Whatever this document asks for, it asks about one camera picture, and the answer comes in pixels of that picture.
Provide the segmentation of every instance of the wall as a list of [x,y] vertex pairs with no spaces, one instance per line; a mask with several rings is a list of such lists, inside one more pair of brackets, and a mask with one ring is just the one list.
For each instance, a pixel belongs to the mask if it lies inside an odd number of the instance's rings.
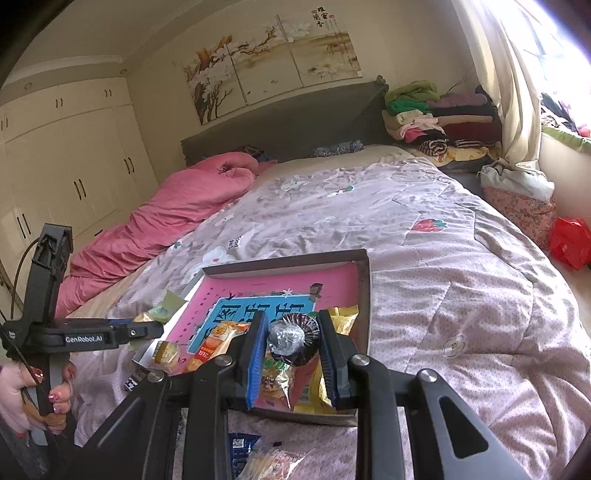
[[542,133],[540,169],[556,185],[558,215],[580,217],[591,225],[591,156]]
[[[328,6],[342,18],[352,39],[363,79],[342,80],[287,92],[229,113],[201,126],[192,104],[181,62],[215,33],[244,31],[276,14],[287,15]],[[184,168],[183,138],[247,109],[313,89],[368,82],[377,75],[391,88],[412,80],[430,79],[442,92],[470,69],[472,58],[450,0],[244,0],[211,15],[145,59],[129,66],[128,84],[139,127],[158,181]]]

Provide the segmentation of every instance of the snack wrapper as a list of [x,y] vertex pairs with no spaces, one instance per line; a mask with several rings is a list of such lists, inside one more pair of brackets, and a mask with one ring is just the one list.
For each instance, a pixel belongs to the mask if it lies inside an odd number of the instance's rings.
[[244,470],[252,448],[260,435],[251,435],[249,433],[230,433],[230,463],[232,464],[232,478],[236,480],[238,475]]
[[245,333],[250,323],[237,323],[224,320],[216,325],[205,338],[197,353],[187,364],[185,373],[194,372],[210,358],[226,353],[232,339]]
[[155,364],[161,365],[166,370],[173,371],[177,368],[178,364],[178,345],[176,343],[160,340],[156,343],[152,358],[154,359]]
[[255,448],[237,480],[288,480],[306,453]]
[[[359,307],[335,307],[328,309],[330,318],[335,326],[335,331],[343,335],[348,335],[353,328],[353,324],[359,315]],[[322,365],[317,362],[316,368],[310,377],[309,383],[304,387],[303,393],[294,408],[298,413],[313,414],[335,414],[337,411],[332,407],[330,398],[326,392],[324,375],[322,374]]]
[[267,350],[262,367],[261,389],[255,407],[291,410],[289,392],[293,375],[294,367],[275,360]]
[[171,291],[166,291],[163,300],[145,313],[140,313],[134,322],[160,322],[165,325],[186,301]]

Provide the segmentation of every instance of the painted fingernail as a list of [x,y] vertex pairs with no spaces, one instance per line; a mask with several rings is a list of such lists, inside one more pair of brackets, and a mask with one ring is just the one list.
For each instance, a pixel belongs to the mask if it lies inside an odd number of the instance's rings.
[[42,382],[43,381],[43,371],[40,370],[39,368],[35,368],[35,367],[31,367],[31,370],[33,370],[33,373],[37,377],[37,380],[39,380],[39,382]]

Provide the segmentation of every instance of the blue gripper pad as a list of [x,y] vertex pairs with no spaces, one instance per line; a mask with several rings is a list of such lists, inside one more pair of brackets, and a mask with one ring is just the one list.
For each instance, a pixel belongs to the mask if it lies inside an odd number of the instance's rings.
[[263,313],[260,323],[253,321],[251,328],[257,328],[254,346],[252,347],[251,360],[248,364],[248,385],[246,387],[246,406],[250,409],[254,406],[261,389],[262,367],[267,350],[267,334],[269,333],[269,319]]

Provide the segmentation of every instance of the qr code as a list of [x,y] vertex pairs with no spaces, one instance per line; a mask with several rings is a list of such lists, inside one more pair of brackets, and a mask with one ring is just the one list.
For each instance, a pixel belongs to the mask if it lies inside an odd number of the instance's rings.
[[240,246],[240,238],[235,238],[228,242],[228,248],[238,248]]

